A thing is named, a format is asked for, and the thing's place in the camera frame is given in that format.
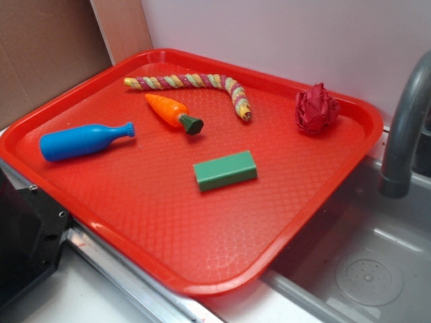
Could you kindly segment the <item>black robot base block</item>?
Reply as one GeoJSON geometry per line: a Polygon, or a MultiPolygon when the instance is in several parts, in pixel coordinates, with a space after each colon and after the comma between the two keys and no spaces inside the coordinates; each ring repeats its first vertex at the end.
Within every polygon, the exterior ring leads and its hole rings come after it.
{"type": "Polygon", "coordinates": [[[1,311],[58,268],[69,211],[40,188],[15,188],[1,172],[1,311]]]}

